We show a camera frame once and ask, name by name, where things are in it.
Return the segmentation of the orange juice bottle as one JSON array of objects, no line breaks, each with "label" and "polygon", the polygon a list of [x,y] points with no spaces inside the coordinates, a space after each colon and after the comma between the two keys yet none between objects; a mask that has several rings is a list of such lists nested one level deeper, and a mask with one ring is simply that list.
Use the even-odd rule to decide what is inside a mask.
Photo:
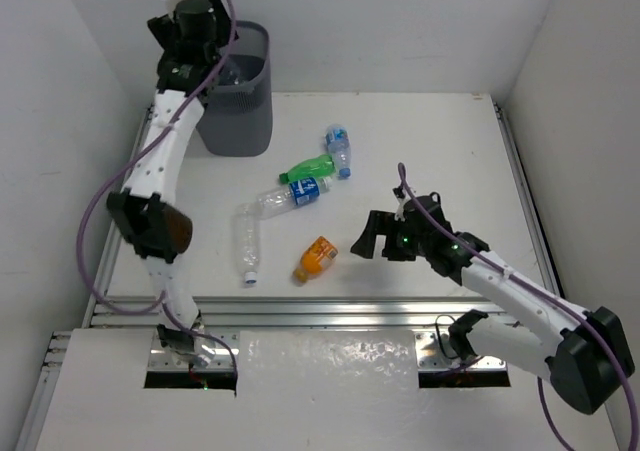
[{"label": "orange juice bottle", "polygon": [[297,283],[305,284],[322,275],[337,256],[337,247],[324,236],[320,236],[302,254],[292,276]]}]

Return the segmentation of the clear unlabelled bottle white cap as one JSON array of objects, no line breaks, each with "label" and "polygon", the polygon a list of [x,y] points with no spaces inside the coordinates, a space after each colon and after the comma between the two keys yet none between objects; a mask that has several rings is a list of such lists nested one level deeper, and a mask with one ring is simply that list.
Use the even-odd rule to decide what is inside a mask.
[{"label": "clear unlabelled bottle white cap", "polygon": [[231,56],[221,69],[219,86],[239,86],[249,80],[242,56]]}]

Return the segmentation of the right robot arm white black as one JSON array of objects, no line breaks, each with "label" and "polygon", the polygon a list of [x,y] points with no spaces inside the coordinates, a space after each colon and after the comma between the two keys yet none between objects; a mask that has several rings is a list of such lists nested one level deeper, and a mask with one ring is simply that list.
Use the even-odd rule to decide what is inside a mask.
[{"label": "right robot arm white black", "polygon": [[396,196],[397,211],[370,212],[351,253],[370,259],[377,238],[384,237],[383,258],[423,258],[437,274],[480,294],[515,320],[508,325],[484,311],[466,312],[448,327],[454,359],[502,359],[549,382],[566,404],[586,415],[627,384],[635,364],[615,313],[606,307],[589,311],[555,296],[514,271],[480,238],[454,231],[438,193]]}]

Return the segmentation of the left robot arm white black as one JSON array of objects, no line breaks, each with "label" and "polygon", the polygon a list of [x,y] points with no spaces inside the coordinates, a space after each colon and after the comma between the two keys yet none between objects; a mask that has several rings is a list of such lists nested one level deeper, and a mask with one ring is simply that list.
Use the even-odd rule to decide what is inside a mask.
[{"label": "left robot arm white black", "polygon": [[180,275],[193,222],[176,207],[176,188],[187,145],[214,83],[210,74],[235,33],[221,0],[166,2],[168,12],[147,23],[163,53],[142,157],[106,205],[160,301],[161,346],[173,353],[175,362],[204,369],[220,345],[205,337],[201,313]]}]

